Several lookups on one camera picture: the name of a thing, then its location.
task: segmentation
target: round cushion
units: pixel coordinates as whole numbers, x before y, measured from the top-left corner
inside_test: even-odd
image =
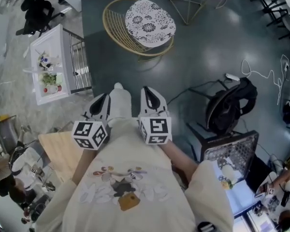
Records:
[[[136,1],[128,9],[125,23],[129,34],[146,47],[166,43],[176,31],[171,16],[149,0]]]

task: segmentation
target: dark floor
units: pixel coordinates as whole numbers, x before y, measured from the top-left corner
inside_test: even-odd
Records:
[[[262,13],[258,1],[228,0],[223,8],[216,10],[217,2],[210,1],[192,25],[184,26],[169,0],[151,0],[168,11],[176,22],[174,47],[160,59],[137,62],[137,57],[113,42],[103,28],[102,12],[111,1],[83,0],[88,64],[95,82],[94,93],[110,92],[115,82],[121,82],[132,95],[134,115],[139,112],[140,90],[144,85],[156,89],[169,101],[189,86],[218,78],[223,80],[225,73],[244,76],[241,73],[244,58],[253,70],[263,75],[273,69],[277,82],[282,75],[281,55],[290,59],[290,40],[278,40],[286,29],[267,28],[270,17]],[[278,87],[274,86],[272,77],[266,80],[254,73],[250,80],[258,89],[258,98],[253,111],[243,118],[249,130],[259,132],[259,143],[270,154],[284,160],[290,154],[290,131],[285,129],[280,106],[276,105]],[[283,97],[286,97],[290,82],[284,86]],[[219,89],[221,87],[216,84],[208,92],[214,94]],[[204,123],[205,105],[205,98],[191,93],[169,105],[173,134],[177,139],[188,138],[197,147],[185,122]],[[236,130],[245,131],[243,121],[239,121]],[[268,159],[259,146],[257,155],[264,161]]]

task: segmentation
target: wicker chair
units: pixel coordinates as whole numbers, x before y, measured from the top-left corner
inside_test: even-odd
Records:
[[[139,56],[139,61],[144,61],[143,59],[140,60],[142,56],[146,57],[145,60],[147,61],[167,53],[173,46],[174,37],[162,46],[150,48],[140,44],[132,35],[129,34],[125,24],[126,15],[112,10],[113,8],[116,8],[118,3],[123,1],[131,1],[132,5],[138,0],[115,0],[109,3],[103,11],[103,26],[112,40],[127,51],[137,54]]]

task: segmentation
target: bottle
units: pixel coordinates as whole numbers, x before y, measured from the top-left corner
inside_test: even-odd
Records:
[[[44,93],[46,94],[55,94],[62,90],[62,86],[60,84],[57,85],[49,85],[44,88]]]

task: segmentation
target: white cable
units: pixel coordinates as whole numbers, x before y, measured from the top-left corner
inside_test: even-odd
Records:
[[[260,73],[257,72],[257,71],[252,71],[252,70],[251,70],[251,67],[250,67],[250,65],[249,65],[249,63],[248,63],[248,61],[247,61],[247,59],[243,59],[243,61],[242,61],[242,65],[241,65],[241,71],[242,71],[242,74],[247,75],[247,78],[249,78],[250,75],[251,75],[252,73],[257,73],[257,74],[259,74],[260,76],[264,77],[265,79],[269,79],[271,73],[273,73],[273,83],[274,83],[274,84],[278,87],[278,89],[279,89],[278,98],[277,98],[277,105],[279,104],[279,101],[280,101],[280,97],[281,97],[281,89],[282,89],[282,86],[283,86],[285,80],[286,80],[286,81],[289,81],[289,80],[290,80],[290,77],[289,77],[289,79],[287,79],[287,77],[286,77],[286,72],[288,72],[288,71],[285,71],[285,72],[284,72],[284,68],[283,68],[283,65],[282,65],[282,59],[283,59],[283,57],[285,57],[285,58],[288,60],[288,65],[289,65],[289,68],[290,68],[290,61],[289,61],[289,59],[288,59],[288,58],[283,54],[283,55],[281,56],[281,58],[280,58],[280,66],[281,66],[282,79],[278,78],[278,79],[277,79],[277,83],[275,82],[275,73],[274,73],[273,70],[270,70],[269,74],[268,74],[267,76],[264,76],[264,75],[260,74]],[[248,73],[244,73],[244,72],[243,72],[243,64],[244,64],[244,62],[246,62],[247,65],[248,65],[248,67],[249,67],[249,72],[248,72]]]

